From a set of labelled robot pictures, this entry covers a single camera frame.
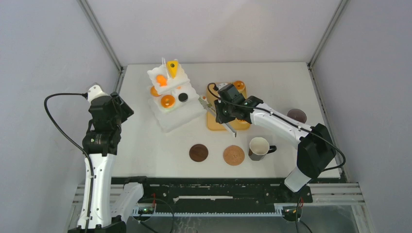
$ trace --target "brown coaster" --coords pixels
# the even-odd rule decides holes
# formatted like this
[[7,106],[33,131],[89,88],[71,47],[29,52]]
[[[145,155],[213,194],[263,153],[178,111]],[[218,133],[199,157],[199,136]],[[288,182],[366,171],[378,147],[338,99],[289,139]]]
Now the brown coaster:
[[209,155],[209,151],[204,145],[196,144],[190,148],[189,155],[193,161],[202,162],[207,158],[207,155]]
[[237,166],[244,161],[244,152],[238,146],[230,146],[223,151],[224,161],[232,166]]

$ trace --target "wall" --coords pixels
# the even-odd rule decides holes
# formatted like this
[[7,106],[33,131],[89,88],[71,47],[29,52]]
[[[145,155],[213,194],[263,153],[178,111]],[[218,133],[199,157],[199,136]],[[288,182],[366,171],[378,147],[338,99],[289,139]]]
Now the wall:
[[90,0],[120,63],[309,62],[340,0]]
[[[0,3],[1,232],[62,232],[84,157],[52,125],[44,98],[113,90],[117,71],[79,4],[67,0]],[[50,111],[79,143],[90,119],[81,97],[56,97]]]
[[410,232],[411,12],[410,0],[351,1],[314,69],[378,233]]

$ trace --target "black mug handle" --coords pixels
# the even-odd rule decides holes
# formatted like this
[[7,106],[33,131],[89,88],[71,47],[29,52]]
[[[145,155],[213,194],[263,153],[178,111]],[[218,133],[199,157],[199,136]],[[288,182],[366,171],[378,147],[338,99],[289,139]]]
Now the black mug handle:
[[269,147],[269,151],[267,152],[267,154],[273,153],[273,152],[275,152],[276,150],[277,150],[277,147],[276,147],[276,146],[270,146],[270,147]]

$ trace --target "metal frame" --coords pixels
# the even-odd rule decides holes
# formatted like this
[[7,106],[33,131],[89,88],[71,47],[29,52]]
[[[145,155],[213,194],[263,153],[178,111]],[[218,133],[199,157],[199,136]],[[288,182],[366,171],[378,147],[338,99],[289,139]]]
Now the metal frame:
[[[111,47],[107,37],[105,36],[103,32],[103,29],[101,28],[100,24],[98,23],[98,20],[96,19],[96,16],[94,15],[90,5],[88,4],[88,1],[87,0],[77,0],[77,1],[79,2],[81,8],[83,9],[90,24],[92,25],[92,28],[95,30],[96,35],[100,39],[102,45],[108,52],[114,65],[119,71],[118,80],[114,88],[114,91],[119,93],[127,66],[126,67],[121,66],[115,52],[113,51],[113,48]],[[337,24],[338,20],[340,19],[341,15],[346,9],[346,6],[349,3],[349,1],[350,0],[341,0],[319,44],[317,45],[315,52],[310,59],[310,62],[308,63],[308,70],[309,70],[309,73],[312,79],[313,87],[315,89],[315,93],[316,93],[316,96],[319,102],[319,106],[322,109],[323,119],[325,121],[326,126],[331,130],[331,137],[332,137],[333,142],[336,145],[337,145],[337,141],[335,140],[333,136],[334,133],[330,127],[328,113],[325,108],[325,104],[323,102],[322,94],[318,88],[316,75],[313,72],[313,66],[316,63],[325,44],[327,43],[327,40],[329,36],[331,35],[331,32],[333,31],[335,25]],[[338,157],[337,162],[340,163],[341,161],[342,160],[340,159],[340,157]],[[339,180],[331,180],[329,182],[326,181],[326,183],[309,184],[313,202],[312,203],[306,202],[305,205],[308,205],[308,206],[351,205],[359,233],[374,233],[375,231],[372,225],[372,221],[369,217],[369,213],[367,211],[367,208],[366,208],[366,205],[363,199],[363,195],[359,188],[359,184],[346,183],[346,174],[347,173],[345,172],[345,168],[343,168],[343,170],[341,170],[342,178]],[[113,178],[112,183],[116,183],[116,179],[119,179],[119,178]],[[276,187],[278,185],[279,183],[270,184],[271,187]],[[124,186],[123,184],[112,184],[111,185],[111,189],[110,189],[110,203],[111,204],[113,204],[119,198],[120,194],[123,192],[123,186]],[[161,188],[162,186],[151,184],[150,187],[151,188],[153,187]],[[76,194],[73,200],[69,220],[66,224],[67,227],[70,221],[73,221],[73,218],[76,218],[75,214],[73,214],[73,213],[76,213],[75,211],[76,208],[77,209],[81,208],[82,201],[83,201],[83,193],[84,193],[84,185],[79,185],[76,190]],[[184,213],[176,213],[175,216],[281,216],[281,213],[279,211],[281,211],[283,207],[291,206],[291,205],[295,206],[296,203],[275,203],[273,205],[273,211],[264,212],[264,213],[261,213],[261,212],[259,213],[257,212],[256,213],[187,213],[187,212],[184,212]],[[132,214],[136,216],[137,211],[138,211],[138,206],[135,206],[132,211]],[[161,209],[153,215],[154,216],[170,216],[171,214],[168,212],[168,209]]]

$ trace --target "mug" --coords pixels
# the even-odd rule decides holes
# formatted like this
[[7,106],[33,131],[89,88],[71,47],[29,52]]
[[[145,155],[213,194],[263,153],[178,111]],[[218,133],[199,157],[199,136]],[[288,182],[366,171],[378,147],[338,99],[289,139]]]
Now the mug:
[[259,161],[276,149],[276,146],[269,146],[269,142],[263,137],[255,137],[249,143],[249,157],[253,161]]

